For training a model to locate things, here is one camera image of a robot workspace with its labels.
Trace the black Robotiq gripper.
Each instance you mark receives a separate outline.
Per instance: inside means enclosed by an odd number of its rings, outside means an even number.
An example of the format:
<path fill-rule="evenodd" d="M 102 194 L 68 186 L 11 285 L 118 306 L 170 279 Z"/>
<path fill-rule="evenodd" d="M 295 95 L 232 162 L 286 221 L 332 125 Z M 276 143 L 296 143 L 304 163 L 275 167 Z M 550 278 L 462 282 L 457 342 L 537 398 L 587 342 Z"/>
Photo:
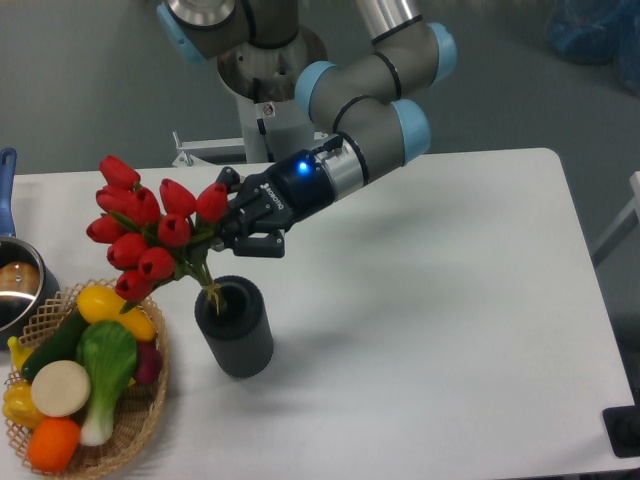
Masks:
<path fill-rule="evenodd" d="M 284 233 L 334 202 L 328 173 L 312 151 L 299 151 L 246 177 L 223 167 L 214 190 L 234 198 L 220 220 L 219 238 L 239 257 L 283 258 Z M 263 237 L 251 236 L 267 233 Z"/>

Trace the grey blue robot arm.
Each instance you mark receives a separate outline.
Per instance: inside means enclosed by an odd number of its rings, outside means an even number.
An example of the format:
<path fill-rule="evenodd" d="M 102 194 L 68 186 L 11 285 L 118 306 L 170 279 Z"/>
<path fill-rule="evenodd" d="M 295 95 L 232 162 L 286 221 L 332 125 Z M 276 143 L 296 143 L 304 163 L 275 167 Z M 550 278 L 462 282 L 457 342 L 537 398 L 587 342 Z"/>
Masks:
<path fill-rule="evenodd" d="M 414 1 L 361 1 L 372 53 L 348 67 L 299 21 L 294 1 L 164 1 L 167 37 L 190 62 L 214 60 L 235 98 L 248 162 L 219 175 L 231 199 L 206 241 L 238 256 L 279 258 L 296 223 L 425 153 L 429 122 L 410 94 L 457 62 L 447 29 Z"/>

